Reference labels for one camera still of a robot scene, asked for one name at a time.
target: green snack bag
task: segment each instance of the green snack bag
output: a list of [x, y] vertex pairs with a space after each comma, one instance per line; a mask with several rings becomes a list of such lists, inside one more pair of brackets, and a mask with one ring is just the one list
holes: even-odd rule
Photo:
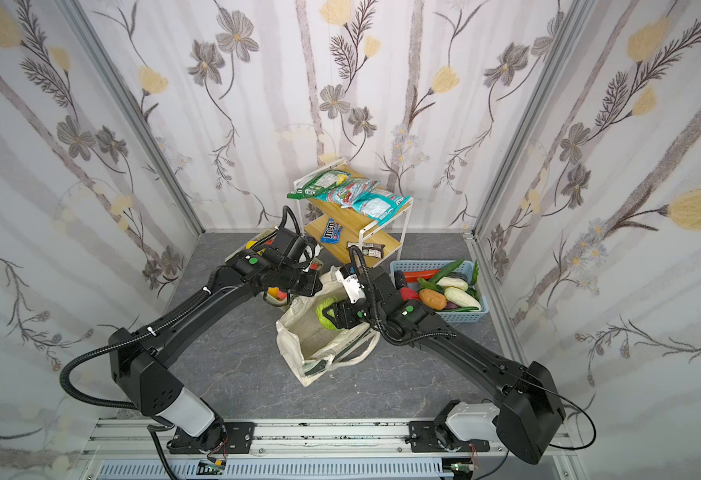
[[307, 184], [298, 188], [297, 190], [292, 190], [287, 194], [287, 198], [292, 199], [302, 199], [302, 198], [313, 198], [316, 195], [323, 194], [324, 192], [331, 190], [332, 188], [342, 185], [345, 180], [351, 176], [342, 170], [327, 170], [324, 173], [318, 174], [313, 177]]

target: wall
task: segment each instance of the wall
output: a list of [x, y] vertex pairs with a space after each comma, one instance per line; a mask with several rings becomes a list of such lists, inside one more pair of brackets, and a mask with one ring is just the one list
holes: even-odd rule
[[[58, 370], [161, 315], [190, 255], [151, 164], [54, 3], [0, 2], [0, 478], [67, 478], [115, 413]], [[106, 357], [73, 375], [122, 397]]]
[[701, 478], [701, 2], [596, 3], [480, 238], [589, 478]]
[[82, 0], [204, 225], [345, 156], [435, 230], [475, 221], [569, 4], [215, 3]]

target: two-tier wooden shelf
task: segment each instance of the two-tier wooden shelf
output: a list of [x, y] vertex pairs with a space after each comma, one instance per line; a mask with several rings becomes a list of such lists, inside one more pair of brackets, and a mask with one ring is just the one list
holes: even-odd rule
[[[328, 164], [323, 168], [319, 168], [316, 171], [310, 172], [303, 178], [299, 178], [294, 181], [294, 188], [298, 188], [305, 185], [307, 181], [314, 178], [316, 175], [325, 172], [327, 170], [343, 170], [350, 174], [352, 178], [365, 178], [364, 175], [358, 173], [354, 169], [348, 166], [347, 160], [341, 158], [334, 163]], [[298, 207], [298, 218], [300, 222], [303, 220], [302, 213], [300, 211], [300, 201], [297, 201]], [[407, 202], [399, 206], [396, 214], [387, 222], [380, 225], [377, 220], [372, 220], [368, 216], [359, 214], [351, 208], [342, 208], [340, 205], [332, 204], [330, 202], [324, 202], [322, 200], [316, 200], [315, 198], [308, 199], [313, 205], [317, 206], [321, 212], [324, 213], [317, 220], [310, 222], [308, 225], [304, 226], [306, 234], [313, 236], [321, 248], [324, 248], [334, 255], [343, 264], [348, 264], [351, 262], [351, 256], [348, 254], [347, 243], [357, 242], [359, 244], [381, 244], [384, 245], [383, 258], [373, 258], [366, 257], [367, 265], [375, 266], [381, 261], [385, 260], [387, 257], [396, 253], [396, 259], [401, 258], [401, 247], [403, 246], [404, 238], [407, 235], [407, 227], [409, 226], [409, 217], [412, 214], [413, 199], [409, 199]], [[401, 231], [401, 239], [396, 240], [393, 236], [389, 235], [387, 232], [383, 231], [386, 225], [389, 225], [396, 218], [401, 215], [406, 215], [403, 222], [403, 230]], [[337, 244], [322, 244], [321, 235], [324, 234], [326, 229], [326, 222], [333, 218], [339, 225], [343, 226], [343, 230], [340, 232], [340, 242]]]

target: blue plastic basket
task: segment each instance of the blue plastic basket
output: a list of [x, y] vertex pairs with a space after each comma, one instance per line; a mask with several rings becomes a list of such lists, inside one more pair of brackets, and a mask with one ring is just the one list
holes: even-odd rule
[[[391, 279], [394, 277], [394, 271], [401, 270], [402, 272], [421, 272], [423, 270], [435, 270], [449, 264], [452, 260], [394, 260], [391, 262]], [[465, 275], [468, 281], [471, 281], [473, 276], [473, 262], [464, 261], [456, 272]], [[420, 284], [410, 283], [409, 287], [414, 291], [420, 291]], [[487, 297], [481, 295], [481, 310], [473, 312], [439, 312], [441, 317], [449, 323], [476, 323], [489, 313], [487, 305]]]

